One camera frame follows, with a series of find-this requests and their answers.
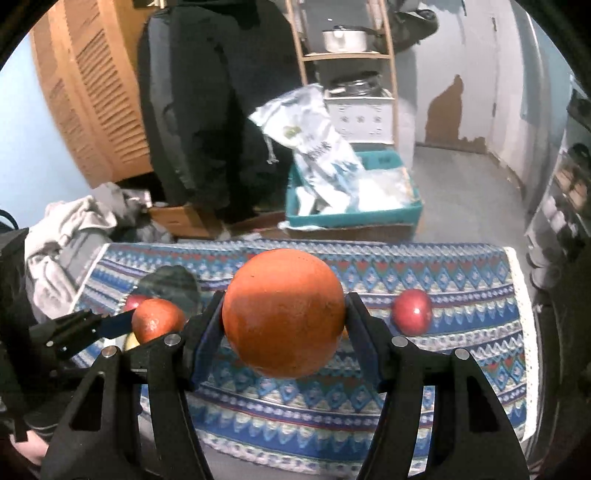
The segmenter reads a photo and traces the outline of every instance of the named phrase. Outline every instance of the red fruit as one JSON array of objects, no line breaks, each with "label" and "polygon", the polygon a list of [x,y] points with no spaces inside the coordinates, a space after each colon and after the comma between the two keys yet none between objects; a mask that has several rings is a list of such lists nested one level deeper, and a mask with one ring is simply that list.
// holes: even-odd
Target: red fruit
[{"label": "red fruit", "polygon": [[144,300],[148,300],[148,298],[149,297],[147,297],[146,295],[130,295],[129,297],[127,297],[127,300],[125,301],[125,307],[123,308],[123,311],[128,312],[130,310],[136,309],[137,307],[142,305]]},{"label": "red fruit", "polygon": [[163,299],[148,299],[135,309],[131,328],[142,344],[165,333],[181,331],[185,321],[183,311],[174,303]]},{"label": "red fruit", "polygon": [[427,333],[433,317],[431,299],[422,290],[405,290],[394,301],[392,321],[404,335]]},{"label": "red fruit", "polygon": [[222,307],[228,341],[266,377],[298,378],[325,366],[345,327],[345,296],[322,260],[278,249],[249,260]]}]

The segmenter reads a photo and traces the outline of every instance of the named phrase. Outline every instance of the louvered wooden door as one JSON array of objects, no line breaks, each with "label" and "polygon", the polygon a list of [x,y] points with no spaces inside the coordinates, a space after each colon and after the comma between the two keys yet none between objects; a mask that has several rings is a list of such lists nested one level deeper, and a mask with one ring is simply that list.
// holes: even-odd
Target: louvered wooden door
[{"label": "louvered wooden door", "polygon": [[135,75],[150,13],[131,0],[60,0],[33,28],[41,88],[92,187],[152,171]]}]

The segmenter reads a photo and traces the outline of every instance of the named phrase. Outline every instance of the gray floor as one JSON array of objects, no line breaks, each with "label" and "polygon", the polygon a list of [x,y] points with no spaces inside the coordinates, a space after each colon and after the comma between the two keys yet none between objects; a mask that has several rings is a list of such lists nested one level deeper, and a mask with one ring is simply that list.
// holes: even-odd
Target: gray floor
[{"label": "gray floor", "polygon": [[504,168],[486,155],[417,147],[413,179],[425,204],[415,241],[513,247],[529,276],[525,209]]}]

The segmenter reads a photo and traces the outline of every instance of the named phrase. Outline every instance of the patterned tablecloth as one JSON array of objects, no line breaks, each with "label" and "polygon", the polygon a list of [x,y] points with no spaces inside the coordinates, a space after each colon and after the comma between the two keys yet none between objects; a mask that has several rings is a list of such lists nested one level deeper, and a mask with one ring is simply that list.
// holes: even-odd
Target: patterned tablecloth
[{"label": "patterned tablecloth", "polygon": [[[433,324],[411,340],[431,351],[470,350],[516,435],[523,439],[534,433],[536,332],[523,274],[510,248],[268,240],[112,244],[101,252],[72,309],[117,313],[139,280],[163,265],[182,265],[193,273],[207,300],[227,287],[244,262],[274,248],[297,248],[324,260],[343,289],[358,292],[371,315],[388,322],[393,334],[398,332],[389,323],[392,301],[406,288],[424,289],[433,301]],[[90,365],[102,345],[89,347],[77,362]],[[348,340],[316,375],[292,381],[261,377],[224,343],[209,379],[188,398],[200,439],[214,449],[289,471],[337,476],[359,470],[383,405],[361,378]],[[434,388],[425,387],[410,474],[426,465],[434,401]],[[147,398],[142,404],[149,416]]]}]

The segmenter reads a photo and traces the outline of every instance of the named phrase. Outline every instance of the person's hand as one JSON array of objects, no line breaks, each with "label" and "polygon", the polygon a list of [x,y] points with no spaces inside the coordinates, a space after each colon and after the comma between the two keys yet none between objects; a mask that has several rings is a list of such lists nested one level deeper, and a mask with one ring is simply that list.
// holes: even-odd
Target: person's hand
[{"label": "person's hand", "polygon": [[27,432],[27,442],[15,442],[14,435],[10,435],[10,443],[13,447],[25,457],[29,462],[41,466],[41,462],[47,453],[49,445],[34,431],[29,430]]}]

